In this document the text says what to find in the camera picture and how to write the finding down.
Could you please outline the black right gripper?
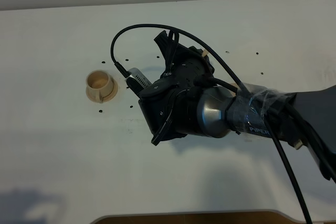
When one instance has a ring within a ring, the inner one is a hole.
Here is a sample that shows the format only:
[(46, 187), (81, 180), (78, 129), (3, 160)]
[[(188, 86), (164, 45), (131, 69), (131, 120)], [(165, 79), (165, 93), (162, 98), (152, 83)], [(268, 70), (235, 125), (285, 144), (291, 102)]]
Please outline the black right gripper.
[(194, 46), (177, 44), (173, 59), (173, 42), (165, 31), (155, 39), (166, 64), (160, 78), (140, 91), (139, 106), (153, 135), (152, 144), (182, 138), (188, 134), (201, 135), (197, 121), (197, 104), (203, 93), (194, 86), (194, 79), (213, 76), (214, 68), (208, 57)]

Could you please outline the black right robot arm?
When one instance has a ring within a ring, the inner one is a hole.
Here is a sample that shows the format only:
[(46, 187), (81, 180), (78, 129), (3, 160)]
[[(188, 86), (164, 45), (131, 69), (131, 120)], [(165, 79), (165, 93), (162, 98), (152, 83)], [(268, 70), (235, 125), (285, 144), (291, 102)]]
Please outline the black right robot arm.
[(233, 86), (214, 77), (208, 56), (184, 47), (172, 33), (155, 38), (166, 68), (139, 93), (139, 105), (153, 134), (152, 144), (230, 132), (276, 138), (305, 146), (322, 176), (335, 179), (335, 87), (281, 93), (252, 84)]

